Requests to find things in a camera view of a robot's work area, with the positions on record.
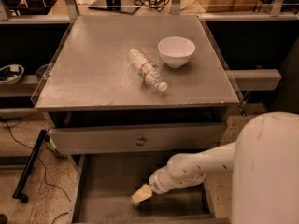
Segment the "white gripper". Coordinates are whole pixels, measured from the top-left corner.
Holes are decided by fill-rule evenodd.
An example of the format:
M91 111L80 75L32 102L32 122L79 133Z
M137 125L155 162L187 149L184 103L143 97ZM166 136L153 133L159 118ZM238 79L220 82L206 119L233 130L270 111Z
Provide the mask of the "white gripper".
M132 196L133 205L139 205L152 196L152 191L164 194L175 187L175 182L166 168L156 170L149 178L149 184L142 185Z

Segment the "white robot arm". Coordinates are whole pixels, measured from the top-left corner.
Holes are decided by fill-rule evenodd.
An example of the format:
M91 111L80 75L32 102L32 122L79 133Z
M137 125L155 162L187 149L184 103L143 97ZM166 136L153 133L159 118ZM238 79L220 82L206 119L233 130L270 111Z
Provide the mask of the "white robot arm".
M132 195L132 203L195 186L213 171L233 173L232 224L299 224L299 115L261 114L232 143L172 156Z

